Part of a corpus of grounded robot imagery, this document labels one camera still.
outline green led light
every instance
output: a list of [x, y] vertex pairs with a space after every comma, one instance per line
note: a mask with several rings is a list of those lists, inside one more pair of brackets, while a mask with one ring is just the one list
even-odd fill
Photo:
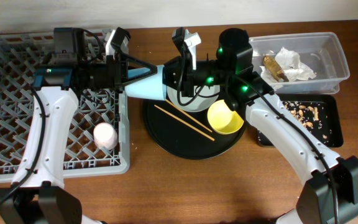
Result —
[[206, 82], [207, 82], [207, 83], [211, 83], [211, 82], [213, 82], [213, 81], [214, 81], [214, 78], [213, 78], [213, 77], [209, 77], [209, 78], [206, 79]]

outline clear plastic container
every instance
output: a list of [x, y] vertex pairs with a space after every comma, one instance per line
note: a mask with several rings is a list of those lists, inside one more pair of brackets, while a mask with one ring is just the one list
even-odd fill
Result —
[[274, 57], [284, 47], [297, 52], [301, 62], [317, 75], [307, 81], [273, 83], [271, 86], [283, 85], [276, 93], [335, 93], [338, 84], [350, 77], [341, 43], [332, 32], [250, 37], [249, 42], [254, 50], [254, 71], [258, 73], [264, 55]]

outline yellow bowl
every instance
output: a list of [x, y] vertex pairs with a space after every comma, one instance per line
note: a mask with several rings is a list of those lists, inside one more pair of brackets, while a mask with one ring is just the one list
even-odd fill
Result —
[[224, 100], [218, 100], [209, 107], [207, 119], [211, 127], [219, 134], [235, 133], [244, 124], [240, 115], [231, 111]]

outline white wall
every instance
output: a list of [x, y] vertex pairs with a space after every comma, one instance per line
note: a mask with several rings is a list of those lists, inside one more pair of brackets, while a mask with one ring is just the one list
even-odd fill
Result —
[[0, 0], [0, 32], [358, 19], [358, 0]]

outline white cup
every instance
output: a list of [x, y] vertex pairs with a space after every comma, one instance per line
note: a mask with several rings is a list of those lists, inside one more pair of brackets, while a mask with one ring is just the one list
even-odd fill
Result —
[[110, 150], [117, 146], [118, 135], [114, 127], [109, 123], [100, 123], [93, 129], [94, 143], [98, 148], [105, 147]]

